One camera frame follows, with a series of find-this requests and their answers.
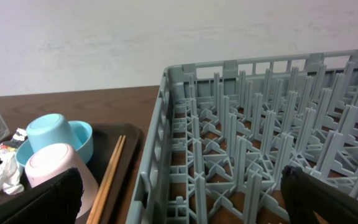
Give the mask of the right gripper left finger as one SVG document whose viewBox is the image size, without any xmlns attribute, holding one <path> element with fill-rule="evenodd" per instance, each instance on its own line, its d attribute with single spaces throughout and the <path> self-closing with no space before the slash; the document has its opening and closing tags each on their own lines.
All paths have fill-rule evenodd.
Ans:
<svg viewBox="0 0 358 224">
<path fill-rule="evenodd" d="M 0 205 L 0 223 L 74 223 L 83 182 L 77 168 L 58 174 Z"/>
</svg>

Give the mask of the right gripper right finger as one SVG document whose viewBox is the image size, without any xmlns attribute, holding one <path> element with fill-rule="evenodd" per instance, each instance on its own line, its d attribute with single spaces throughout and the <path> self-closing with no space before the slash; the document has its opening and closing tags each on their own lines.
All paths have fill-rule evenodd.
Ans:
<svg viewBox="0 0 358 224">
<path fill-rule="evenodd" d="M 293 224 L 318 223 L 319 215 L 328 223 L 358 223 L 358 200 L 303 172 L 285 166 L 280 190 Z"/>
</svg>

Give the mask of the white pink cup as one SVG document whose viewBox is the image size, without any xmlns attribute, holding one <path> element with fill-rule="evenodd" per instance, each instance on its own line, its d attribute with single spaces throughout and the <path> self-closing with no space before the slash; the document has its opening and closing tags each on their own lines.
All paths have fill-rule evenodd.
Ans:
<svg viewBox="0 0 358 224">
<path fill-rule="evenodd" d="M 75 149 L 65 143 L 51 144 L 35 152 L 25 165 L 25 174 L 31 187 L 36 187 L 69 168 L 80 172 L 83 195 L 77 217 L 82 217 L 93 205 L 98 183 Z"/>
</svg>

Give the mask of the white tissue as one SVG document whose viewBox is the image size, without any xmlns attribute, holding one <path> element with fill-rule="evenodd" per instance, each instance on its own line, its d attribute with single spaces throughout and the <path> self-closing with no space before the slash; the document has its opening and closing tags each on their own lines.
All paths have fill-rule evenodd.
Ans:
<svg viewBox="0 0 358 224">
<path fill-rule="evenodd" d="M 0 149 L 0 191 L 15 195 L 24 191 L 20 183 L 23 168 L 16 161 L 16 150 Z"/>
</svg>

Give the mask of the green foil snack wrapper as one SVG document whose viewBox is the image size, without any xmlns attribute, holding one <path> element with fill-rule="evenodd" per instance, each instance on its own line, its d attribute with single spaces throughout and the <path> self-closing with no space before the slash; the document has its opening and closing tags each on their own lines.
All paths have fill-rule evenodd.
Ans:
<svg viewBox="0 0 358 224">
<path fill-rule="evenodd" d="M 26 139 L 26 130 L 17 128 L 16 133 L 10 140 L 0 143 L 0 163 L 2 162 L 1 156 L 3 154 L 7 154 L 8 152 L 16 152 Z"/>
</svg>

